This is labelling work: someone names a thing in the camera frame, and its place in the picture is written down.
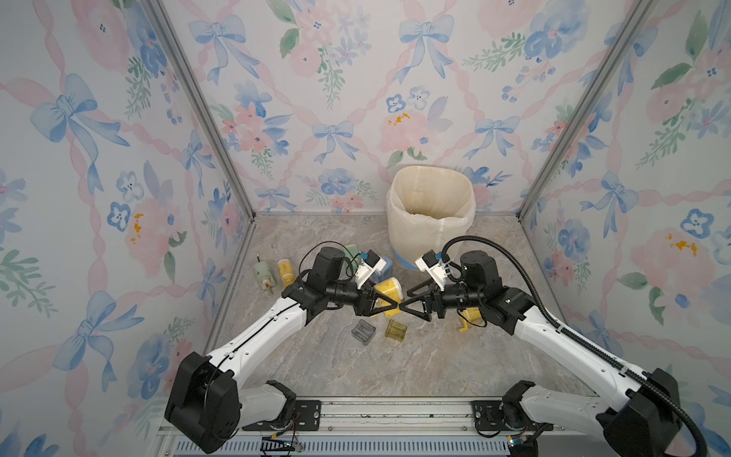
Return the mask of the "clear shavings tray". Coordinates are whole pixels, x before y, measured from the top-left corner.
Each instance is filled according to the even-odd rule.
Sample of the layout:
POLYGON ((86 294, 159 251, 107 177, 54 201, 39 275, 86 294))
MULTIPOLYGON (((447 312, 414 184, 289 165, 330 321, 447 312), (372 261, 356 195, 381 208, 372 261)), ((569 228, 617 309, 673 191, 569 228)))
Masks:
POLYGON ((351 335, 364 346, 369 345, 375 334, 376 328, 363 319, 360 319, 351 329, 351 335))

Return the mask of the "yellow pencil sharpener front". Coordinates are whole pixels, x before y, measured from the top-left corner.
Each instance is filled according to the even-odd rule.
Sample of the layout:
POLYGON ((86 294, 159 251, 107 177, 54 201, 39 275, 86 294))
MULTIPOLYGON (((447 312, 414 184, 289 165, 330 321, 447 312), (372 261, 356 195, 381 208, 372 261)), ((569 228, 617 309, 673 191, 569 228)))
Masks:
POLYGON ((291 260, 279 260, 277 262, 277 270, 284 289, 295 282, 297 275, 295 274, 295 270, 293 268, 291 260))

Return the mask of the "yellow pencil sharpener back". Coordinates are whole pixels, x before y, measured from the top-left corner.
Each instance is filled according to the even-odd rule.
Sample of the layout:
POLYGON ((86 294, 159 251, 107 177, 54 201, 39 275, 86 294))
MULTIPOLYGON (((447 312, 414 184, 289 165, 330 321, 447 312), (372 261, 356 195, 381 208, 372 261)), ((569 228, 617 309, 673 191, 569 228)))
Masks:
MULTIPOLYGON (((390 299, 396 301, 398 304, 400 304, 404 300, 403 287, 399 280, 395 277, 390 277, 386 280, 383 280, 382 282, 378 283, 374 288, 383 295, 386 295, 390 299)), ((390 302, 379 298, 375 303, 375 308, 384 308, 389 305, 390 302)), ((386 318, 392 318, 399 313, 401 313, 401 310, 399 310, 399 308, 397 307, 394 310, 388 310, 383 314, 386 316, 386 318)))

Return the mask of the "pale green pencil sharpener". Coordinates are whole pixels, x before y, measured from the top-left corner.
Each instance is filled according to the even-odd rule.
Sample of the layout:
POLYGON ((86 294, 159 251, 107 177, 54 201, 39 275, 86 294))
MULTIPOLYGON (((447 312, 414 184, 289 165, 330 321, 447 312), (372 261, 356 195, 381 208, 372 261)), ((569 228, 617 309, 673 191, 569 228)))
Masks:
POLYGON ((258 286, 269 295, 272 295, 277 283, 270 268, 270 264, 256 255, 256 263, 253 266, 254 275, 258 286))

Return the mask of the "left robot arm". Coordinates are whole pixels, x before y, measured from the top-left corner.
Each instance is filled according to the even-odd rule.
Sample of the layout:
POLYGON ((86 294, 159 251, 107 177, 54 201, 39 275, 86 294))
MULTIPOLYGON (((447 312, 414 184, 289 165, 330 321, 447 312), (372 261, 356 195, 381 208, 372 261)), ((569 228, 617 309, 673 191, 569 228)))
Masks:
POLYGON ((363 254, 354 276, 341 276, 346 253, 324 247, 312 268, 287 286, 273 306, 237 337, 207 355, 190 353, 173 379, 165 418, 201 451, 211 454, 241 428, 263 424, 287 430, 296 421, 296 394, 277 381, 246 388, 249 375, 291 335, 325 310, 349 306, 357 316, 380 313, 375 304, 398 304, 369 285, 386 268, 374 251, 363 254))

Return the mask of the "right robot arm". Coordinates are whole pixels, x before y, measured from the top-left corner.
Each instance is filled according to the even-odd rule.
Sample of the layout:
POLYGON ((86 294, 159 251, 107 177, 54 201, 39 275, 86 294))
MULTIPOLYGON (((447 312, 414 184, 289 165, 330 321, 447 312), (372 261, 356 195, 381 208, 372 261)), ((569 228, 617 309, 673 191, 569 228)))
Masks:
POLYGON ((421 295, 411 291, 401 306, 404 312, 430 320, 448 310, 477 308, 487 325, 539 348, 593 391, 580 396, 519 381, 503 396, 498 411, 478 414, 478 419, 511 430, 569 428, 605 440, 621 456, 666 455, 683 427, 675 410, 678 385, 670 374, 643 371, 574 332, 534 296, 505 286, 494 258, 484 251, 462 255, 457 280, 449 278, 434 251, 415 265, 429 274, 429 290, 421 295))

